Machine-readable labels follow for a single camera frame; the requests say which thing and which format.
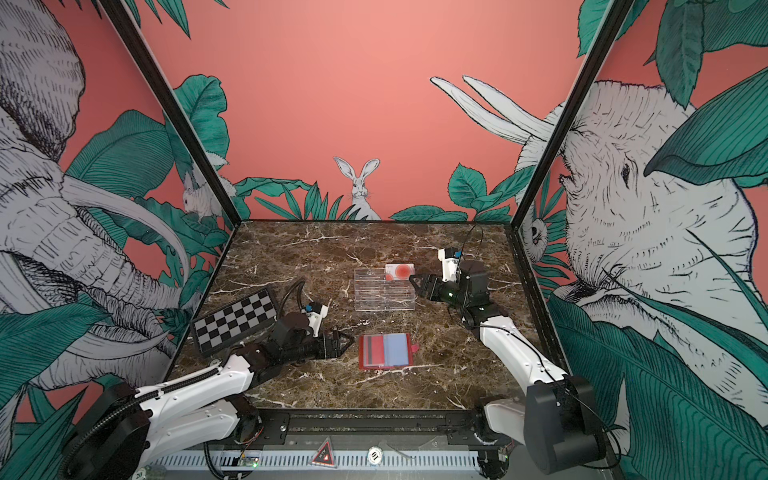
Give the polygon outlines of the clear acrylic compartment organizer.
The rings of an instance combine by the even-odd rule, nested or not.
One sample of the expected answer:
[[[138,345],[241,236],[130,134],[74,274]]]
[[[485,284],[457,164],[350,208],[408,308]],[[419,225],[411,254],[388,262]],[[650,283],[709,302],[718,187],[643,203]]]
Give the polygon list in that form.
[[[354,270],[354,308],[361,312],[411,311],[416,295],[408,281],[386,281],[383,268]]]

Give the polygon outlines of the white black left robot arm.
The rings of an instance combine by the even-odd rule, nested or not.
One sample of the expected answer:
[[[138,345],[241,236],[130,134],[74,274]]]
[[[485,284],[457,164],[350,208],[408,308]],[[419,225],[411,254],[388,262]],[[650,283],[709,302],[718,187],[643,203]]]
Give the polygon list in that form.
[[[67,437],[60,479],[127,479],[145,465],[191,446],[232,437],[248,445],[264,423],[246,391],[288,364],[341,357],[355,342],[323,333],[302,312],[278,320],[268,336],[234,348],[216,365],[173,381],[133,388],[120,383],[94,403]]]

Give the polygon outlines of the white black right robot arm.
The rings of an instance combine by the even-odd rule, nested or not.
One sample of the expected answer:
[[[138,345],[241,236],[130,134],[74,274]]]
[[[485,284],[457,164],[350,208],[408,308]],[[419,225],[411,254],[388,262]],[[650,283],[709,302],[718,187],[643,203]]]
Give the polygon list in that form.
[[[524,338],[507,311],[492,300],[483,263],[458,262],[449,280],[414,274],[409,282],[417,296],[457,309],[463,326],[526,390],[523,405],[502,399],[484,406],[492,432],[524,445],[544,474],[606,457],[605,424],[596,412],[593,386],[555,365]]]

